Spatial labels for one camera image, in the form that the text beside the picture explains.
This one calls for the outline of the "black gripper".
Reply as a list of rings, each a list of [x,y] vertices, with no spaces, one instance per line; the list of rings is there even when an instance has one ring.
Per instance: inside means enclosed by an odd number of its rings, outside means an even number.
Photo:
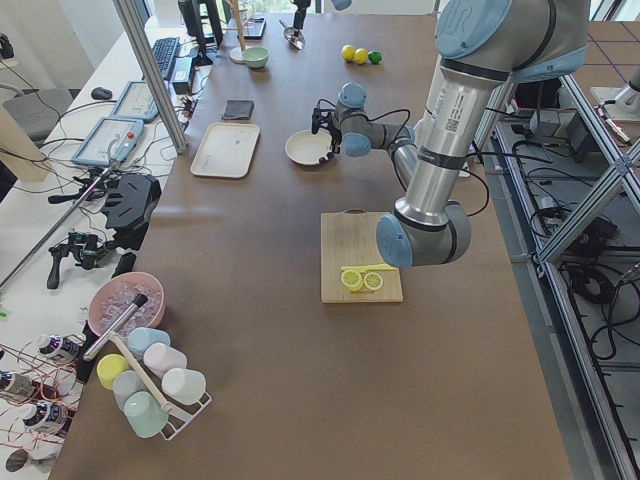
[[[307,9],[311,5],[311,0],[291,0],[291,3],[296,7],[293,28],[296,30],[302,30],[304,27]]]
[[[327,120],[326,129],[331,136],[331,144],[326,154],[326,160],[330,161],[340,153],[343,135],[341,129],[335,124],[332,118]]]

